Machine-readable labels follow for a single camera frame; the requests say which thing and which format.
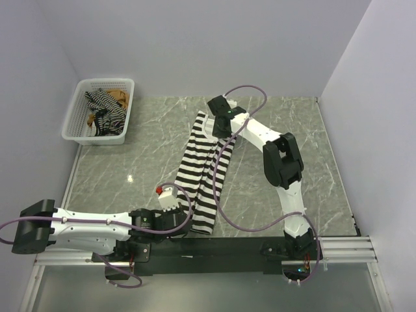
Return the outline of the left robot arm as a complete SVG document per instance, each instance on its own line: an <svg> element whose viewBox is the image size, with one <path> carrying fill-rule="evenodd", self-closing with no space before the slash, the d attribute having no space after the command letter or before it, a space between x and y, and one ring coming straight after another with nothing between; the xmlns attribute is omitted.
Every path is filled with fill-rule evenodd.
<svg viewBox="0 0 416 312"><path fill-rule="evenodd" d="M115 261L126 259L136 244L186 234L192 223L190 213L180 207L97 214L57 208L54 200L41 200L22 210L19 217L12 243L14 254L65 248L109 255Z"/></svg>

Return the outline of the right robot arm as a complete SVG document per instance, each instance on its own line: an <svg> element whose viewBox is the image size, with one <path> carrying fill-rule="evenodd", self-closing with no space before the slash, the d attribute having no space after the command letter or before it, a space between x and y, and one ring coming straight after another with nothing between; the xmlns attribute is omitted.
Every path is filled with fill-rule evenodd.
<svg viewBox="0 0 416 312"><path fill-rule="evenodd" d="M286 254L292 259L302 258L317 241L316 231L305 216L301 192L304 164L294 135L271 130L243 108L232 107L224 96L208 101L208 107L214 115L213 136L226 140L219 156L237 136L262 152L265 177L276 188L283 211Z"/></svg>

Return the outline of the black white striped tank top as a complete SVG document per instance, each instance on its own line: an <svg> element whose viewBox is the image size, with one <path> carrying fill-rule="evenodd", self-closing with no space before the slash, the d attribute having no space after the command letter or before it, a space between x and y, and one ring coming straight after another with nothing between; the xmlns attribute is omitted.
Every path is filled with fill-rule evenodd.
<svg viewBox="0 0 416 312"><path fill-rule="evenodd" d="M191 230L205 235L213 233L217 215L213 172L216 171L216 197L219 198L235 146L232 140L219 154L227 140L208 135L205 131L208 123L209 116L199 111L175 178L175 184L183 188L177 192L178 202L185 211L193 211Z"/></svg>

